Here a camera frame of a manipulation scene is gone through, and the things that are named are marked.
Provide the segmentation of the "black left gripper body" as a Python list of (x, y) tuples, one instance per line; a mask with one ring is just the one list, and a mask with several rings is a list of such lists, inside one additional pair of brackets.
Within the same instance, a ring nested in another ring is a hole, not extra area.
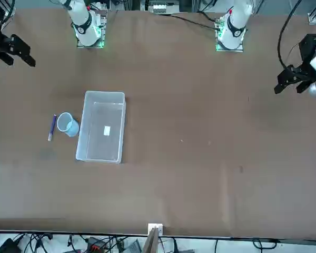
[(311, 65), (316, 52), (316, 34), (307, 34), (299, 43), (302, 63), (297, 67), (298, 79), (315, 79), (316, 69)]

